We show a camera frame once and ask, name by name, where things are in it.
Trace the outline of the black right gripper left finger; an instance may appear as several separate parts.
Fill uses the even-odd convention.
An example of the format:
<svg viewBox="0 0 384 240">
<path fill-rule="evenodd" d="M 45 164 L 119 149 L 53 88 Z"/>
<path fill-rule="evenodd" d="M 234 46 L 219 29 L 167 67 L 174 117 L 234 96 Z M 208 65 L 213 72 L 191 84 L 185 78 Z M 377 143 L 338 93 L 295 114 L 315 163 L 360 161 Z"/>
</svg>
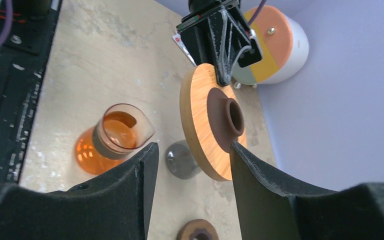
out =
<svg viewBox="0 0 384 240">
<path fill-rule="evenodd" d="M 159 146 L 67 191 L 41 193 L 0 183 L 0 240 L 145 240 Z"/>
</svg>

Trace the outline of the clear plastic filter packet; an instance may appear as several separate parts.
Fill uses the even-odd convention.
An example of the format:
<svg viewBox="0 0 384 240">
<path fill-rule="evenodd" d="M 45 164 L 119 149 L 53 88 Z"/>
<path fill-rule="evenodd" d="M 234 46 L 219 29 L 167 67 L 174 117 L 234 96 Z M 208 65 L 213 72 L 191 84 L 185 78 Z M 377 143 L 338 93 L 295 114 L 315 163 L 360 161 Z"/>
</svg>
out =
<svg viewBox="0 0 384 240">
<path fill-rule="evenodd" d="M 196 63 L 193 59 L 193 57 L 191 56 L 191 54 L 189 53 L 188 49 L 186 48 L 185 44 L 183 43 L 182 39 L 181 39 L 181 35 L 179 33 L 176 33 L 172 36 L 172 39 L 174 40 L 174 42 L 178 45 L 178 47 L 183 51 L 183 53 L 186 55 L 186 57 L 190 60 L 190 62 L 196 66 Z"/>
</svg>

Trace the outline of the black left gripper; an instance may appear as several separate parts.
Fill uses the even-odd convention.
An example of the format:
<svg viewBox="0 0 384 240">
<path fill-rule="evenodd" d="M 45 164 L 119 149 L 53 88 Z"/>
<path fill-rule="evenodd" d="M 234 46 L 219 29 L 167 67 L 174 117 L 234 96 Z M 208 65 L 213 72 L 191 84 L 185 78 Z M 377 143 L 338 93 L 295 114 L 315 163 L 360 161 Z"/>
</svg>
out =
<svg viewBox="0 0 384 240">
<path fill-rule="evenodd" d="M 217 84 L 230 84 L 236 63 L 241 68 L 263 59 L 259 40 L 248 37 L 249 26 L 239 0 L 189 0 L 189 15 L 176 26 L 176 33 L 196 65 L 215 67 Z"/>
</svg>

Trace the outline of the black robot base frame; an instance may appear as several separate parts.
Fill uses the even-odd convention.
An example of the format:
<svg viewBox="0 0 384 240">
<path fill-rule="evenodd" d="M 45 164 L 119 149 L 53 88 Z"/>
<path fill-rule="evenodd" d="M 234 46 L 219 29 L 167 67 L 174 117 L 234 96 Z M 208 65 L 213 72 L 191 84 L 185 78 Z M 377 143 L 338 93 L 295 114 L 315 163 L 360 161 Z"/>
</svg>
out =
<svg viewBox="0 0 384 240">
<path fill-rule="evenodd" d="M 0 46 L 0 183 L 18 183 L 62 2 L 14 0 Z"/>
</svg>

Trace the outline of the orange glass carafe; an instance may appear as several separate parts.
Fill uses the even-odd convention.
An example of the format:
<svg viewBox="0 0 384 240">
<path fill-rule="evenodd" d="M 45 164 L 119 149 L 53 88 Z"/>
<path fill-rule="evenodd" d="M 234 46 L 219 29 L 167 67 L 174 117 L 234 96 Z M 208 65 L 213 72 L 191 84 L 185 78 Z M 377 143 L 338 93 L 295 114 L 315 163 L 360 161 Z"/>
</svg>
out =
<svg viewBox="0 0 384 240">
<path fill-rule="evenodd" d="M 151 121 L 138 107 L 118 103 L 80 134 L 73 156 L 84 171 L 101 175 L 125 162 L 128 155 L 141 148 L 155 132 Z"/>
</svg>

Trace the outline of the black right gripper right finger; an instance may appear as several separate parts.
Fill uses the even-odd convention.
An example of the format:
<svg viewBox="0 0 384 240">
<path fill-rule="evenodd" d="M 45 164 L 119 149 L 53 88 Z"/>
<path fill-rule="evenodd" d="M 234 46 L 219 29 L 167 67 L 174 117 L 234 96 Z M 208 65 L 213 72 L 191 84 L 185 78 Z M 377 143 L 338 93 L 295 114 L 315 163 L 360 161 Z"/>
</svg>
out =
<svg viewBox="0 0 384 240">
<path fill-rule="evenodd" d="M 334 191 L 299 180 L 238 142 L 232 182 L 244 240 L 384 240 L 384 183 Z"/>
</svg>

